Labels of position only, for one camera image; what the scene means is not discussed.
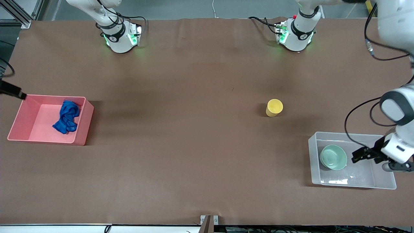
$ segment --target blue towel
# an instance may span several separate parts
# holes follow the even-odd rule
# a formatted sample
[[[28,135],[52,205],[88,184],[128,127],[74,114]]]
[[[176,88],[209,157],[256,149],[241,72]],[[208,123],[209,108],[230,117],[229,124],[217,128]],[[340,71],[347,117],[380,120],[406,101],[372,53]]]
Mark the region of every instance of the blue towel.
[[[53,128],[63,134],[75,132],[77,124],[73,119],[79,116],[79,112],[79,108],[74,102],[68,100],[63,101],[62,108],[59,112],[60,119],[53,125]]]

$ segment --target transparent container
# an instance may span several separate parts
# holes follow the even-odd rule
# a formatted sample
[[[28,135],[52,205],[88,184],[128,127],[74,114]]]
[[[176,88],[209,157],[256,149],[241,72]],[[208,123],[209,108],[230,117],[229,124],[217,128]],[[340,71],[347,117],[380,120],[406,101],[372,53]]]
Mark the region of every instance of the transparent container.
[[[350,136],[369,147],[382,135],[350,134]],[[394,173],[382,169],[382,164],[374,160],[361,160],[352,163],[352,152],[361,146],[352,142],[345,133],[316,132],[309,140],[310,172],[312,183],[328,186],[346,186],[375,189],[396,189]],[[342,170],[331,170],[319,161],[319,154],[328,145],[337,145],[347,154],[347,166]]]

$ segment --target table surface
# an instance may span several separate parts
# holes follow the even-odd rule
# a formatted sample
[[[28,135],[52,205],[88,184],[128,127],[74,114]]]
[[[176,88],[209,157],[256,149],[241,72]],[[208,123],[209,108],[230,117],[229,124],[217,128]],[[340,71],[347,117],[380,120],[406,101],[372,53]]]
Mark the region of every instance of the table surface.
[[[151,21],[141,47],[116,54],[92,21],[32,22],[9,81],[85,96],[95,112],[86,146],[11,142],[20,101],[0,97],[0,222],[192,224],[218,214],[221,224],[412,226],[412,174],[396,174],[396,190],[311,183],[308,139],[343,132],[350,109],[411,76],[408,59],[369,56],[363,25],[321,20],[295,53],[246,19]],[[265,117],[272,98],[284,110]],[[384,134],[368,110],[349,130]]]

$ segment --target red plastic bin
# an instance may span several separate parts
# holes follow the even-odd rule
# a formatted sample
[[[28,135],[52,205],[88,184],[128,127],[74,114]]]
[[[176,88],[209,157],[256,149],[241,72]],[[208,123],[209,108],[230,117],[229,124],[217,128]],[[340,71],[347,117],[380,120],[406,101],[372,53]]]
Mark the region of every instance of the red plastic bin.
[[[52,127],[59,120],[63,101],[78,105],[80,114],[75,117],[78,124],[75,132],[62,134]],[[12,128],[9,141],[23,141],[39,144],[83,146],[89,131],[94,106],[85,97],[27,95],[22,101]]]

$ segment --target yellow cup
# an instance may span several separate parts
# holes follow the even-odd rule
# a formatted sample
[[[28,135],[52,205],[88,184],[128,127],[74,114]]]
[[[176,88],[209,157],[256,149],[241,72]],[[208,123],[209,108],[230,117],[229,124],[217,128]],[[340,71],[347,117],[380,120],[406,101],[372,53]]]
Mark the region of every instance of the yellow cup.
[[[266,115],[274,117],[283,110],[283,104],[280,100],[272,99],[267,103]]]

